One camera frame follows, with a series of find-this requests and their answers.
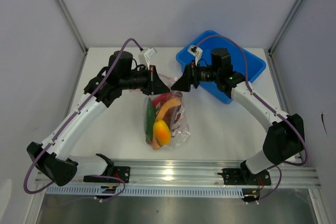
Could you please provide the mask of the red toy lobster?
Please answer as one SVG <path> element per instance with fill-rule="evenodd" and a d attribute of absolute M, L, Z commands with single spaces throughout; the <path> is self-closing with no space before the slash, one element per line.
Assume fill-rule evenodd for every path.
<path fill-rule="evenodd" d="M 155 97 L 152 102 L 155 108 L 155 121 L 164 120 L 169 128 L 180 118 L 179 110 L 182 107 L 183 95 L 181 92 L 164 93 Z"/>

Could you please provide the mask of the clear zip top bag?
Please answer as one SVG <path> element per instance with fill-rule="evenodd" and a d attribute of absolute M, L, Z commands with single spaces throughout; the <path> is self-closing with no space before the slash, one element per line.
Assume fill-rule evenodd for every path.
<path fill-rule="evenodd" d="M 191 133 L 183 93 L 170 90 L 145 96 L 143 123 L 145 142 L 152 150 L 171 150 L 187 142 Z"/>

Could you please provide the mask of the yellow orange toy fruit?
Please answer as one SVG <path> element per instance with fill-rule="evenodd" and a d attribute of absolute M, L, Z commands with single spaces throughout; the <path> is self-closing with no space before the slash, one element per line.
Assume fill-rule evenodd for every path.
<path fill-rule="evenodd" d="M 154 139 L 161 146 L 169 145 L 171 141 L 171 131 L 164 120 L 158 120 L 153 125 Z"/>

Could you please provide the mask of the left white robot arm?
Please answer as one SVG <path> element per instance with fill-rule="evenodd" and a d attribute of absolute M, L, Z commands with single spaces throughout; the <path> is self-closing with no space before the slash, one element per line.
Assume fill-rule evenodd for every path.
<path fill-rule="evenodd" d="M 133 55 L 115 51 L 108 65 L 84 88 L 72 112 L 42 143 L 31 142 L 27 153 L 34 166 L 53 183 L 64 186 L 75 177 L 90 180 L 97 176 L 102 182 L 114 176 L 114 162 L 102 154 L 71 157 L 70 153 L 85 130 L 124 90 L 140 90 L 145 95 L 168 93 L 154 65 L 132 68 Z"/>

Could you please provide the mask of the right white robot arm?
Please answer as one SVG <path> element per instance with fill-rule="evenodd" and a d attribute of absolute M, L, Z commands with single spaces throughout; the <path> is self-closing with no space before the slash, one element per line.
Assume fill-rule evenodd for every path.
<path fill-rule="evenodd" d="M 226 48 L 211 52 L 210 65 L 200 66 L 202 49 L 190 46 L 188 53 L 194 56 L 184 68 L 182 76 L 172 90 L 189 92 L 202 82 L 213 82 L 219 91 L 242 105 L 264 128 L 266 138 L 261 151 L 240 165 L 240 179 L 251 184 L 259 173 L 287 163 L 288 159 L 305 150 L 303 119 L 298 115 L 273 108 L 252 87 L 247 74 L 233 69 L 230 53 Z"/>

